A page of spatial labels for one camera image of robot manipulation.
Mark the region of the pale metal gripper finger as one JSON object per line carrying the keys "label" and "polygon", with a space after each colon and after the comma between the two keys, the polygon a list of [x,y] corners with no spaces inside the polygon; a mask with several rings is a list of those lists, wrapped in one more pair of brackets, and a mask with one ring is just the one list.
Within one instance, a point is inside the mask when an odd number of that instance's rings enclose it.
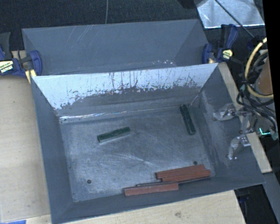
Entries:
{"label": "pale metal gripper finger", "polygon": [[245,134],[236,136],[230,141],[228,147],[227,159],[234,160],[237,157],[237,154],[242,151],[242,149],[249,147],[250,142]]}
{"label": "pale metal gripper finger", "polygon": [[213,119],[217,121],[230,120],[236,115],[234,103],[228,103],[213,113]]}

